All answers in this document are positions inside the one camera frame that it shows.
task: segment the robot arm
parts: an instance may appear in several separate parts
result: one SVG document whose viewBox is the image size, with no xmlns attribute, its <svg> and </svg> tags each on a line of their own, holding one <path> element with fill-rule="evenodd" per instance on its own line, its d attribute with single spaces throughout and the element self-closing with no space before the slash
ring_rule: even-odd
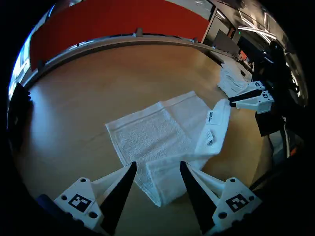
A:
<svg viewBox="0 0 315 236">
<path fill-rule="evenodd" d="M 72 227 L 81 224 L 94 232 L 113 235 L 136 171 L 136 162 L 132 162 L 93 182 L 79 178 L 54 201 L 41 195 L 37 202 L 58 220 L 73 224 Z"/>
</svg>

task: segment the red wall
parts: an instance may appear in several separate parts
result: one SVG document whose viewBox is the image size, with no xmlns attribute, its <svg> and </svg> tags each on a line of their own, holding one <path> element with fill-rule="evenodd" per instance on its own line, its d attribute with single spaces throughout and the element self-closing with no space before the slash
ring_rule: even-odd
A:
<svg viewBox="0 0 315 236">
<path fill-rule="evenodd" d="M 51 16 L 32 36 L 30 64 L 47 61 L 91 39 L 134 33 L 160 33 L 201 41 L 208 20 L 165 0 L 86 0 Z"/>
</svg>

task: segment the white fabric tag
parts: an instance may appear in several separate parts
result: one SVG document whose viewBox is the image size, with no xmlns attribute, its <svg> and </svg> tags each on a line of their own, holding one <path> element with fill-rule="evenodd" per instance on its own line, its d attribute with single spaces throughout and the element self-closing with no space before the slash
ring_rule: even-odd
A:
<svg viewBox="0 0 315 236">
<path fill-rule="evenodd" d="M 221 125 L 222 114 L 221 111 L 208 111 L 206 125 Z"/>
</svg>

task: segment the folded towel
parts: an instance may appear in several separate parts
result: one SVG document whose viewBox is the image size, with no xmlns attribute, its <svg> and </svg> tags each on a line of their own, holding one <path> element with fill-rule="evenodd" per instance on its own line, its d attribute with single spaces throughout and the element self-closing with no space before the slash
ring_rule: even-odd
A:
<svg viewBox="0 0 315 236">
<path fill-rule="evenodd" d="M 235 61 L 226 61 L 220 71 L 218 87 L 230 98 L 236 96 L 251 82 L 252 75 L 241 64 Z"/>
<path fill-rule="evenodd" d="M 219 124 L 205 124 L 209 110 L 192 91 L 106 124 L 122 164 L 137 162 L 135 182 L 157 206 L 185 193 L 181 160 L 201 169 L 220 152 L 230 106 L 227 100 L 215 106 Z M 214 133 L 210 143 L 207 137 L 203 141 L 202 131 Z"/>
</svg>

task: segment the desk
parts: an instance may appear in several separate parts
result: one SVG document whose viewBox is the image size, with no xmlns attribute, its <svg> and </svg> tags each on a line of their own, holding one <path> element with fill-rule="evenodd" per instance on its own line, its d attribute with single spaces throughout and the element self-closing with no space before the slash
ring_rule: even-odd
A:
<svg viewBox="0 0 315 236">
<path fill-rule="evenodd" d="M 194 90 L 213 108 L 226 95 L 217 87 L 221 67 L 183 46 L 114 48 L 53 70 L 31 89 L 33 112 L 15 162 L 33 197 L 55 199 L 79 177 L 91 181 L 122 167 L 105 124 Z M 250 185 L 269 145 L 254 111 L 232 108 L 219 155 L 204 171 Z M 187 194 L 158 208 L 132 185 L 116 235 L 199 235 Z"/>
</svg>

